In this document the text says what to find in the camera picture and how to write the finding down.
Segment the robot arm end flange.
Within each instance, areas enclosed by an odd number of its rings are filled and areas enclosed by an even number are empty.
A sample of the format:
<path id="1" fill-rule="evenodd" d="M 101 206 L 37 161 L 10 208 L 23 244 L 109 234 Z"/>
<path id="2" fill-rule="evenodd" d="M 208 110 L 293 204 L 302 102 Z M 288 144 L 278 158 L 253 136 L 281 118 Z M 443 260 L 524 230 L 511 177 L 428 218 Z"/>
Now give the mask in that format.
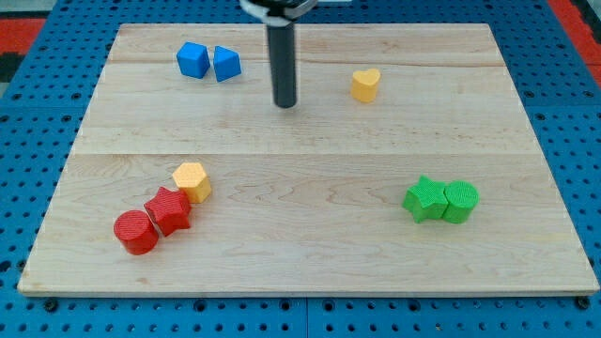
<path id="1" fill-rule="evenodd" d="M 313 9 L 317 0 L 240 0 L 240 7 L 267 26 L 284 27 Z"/>

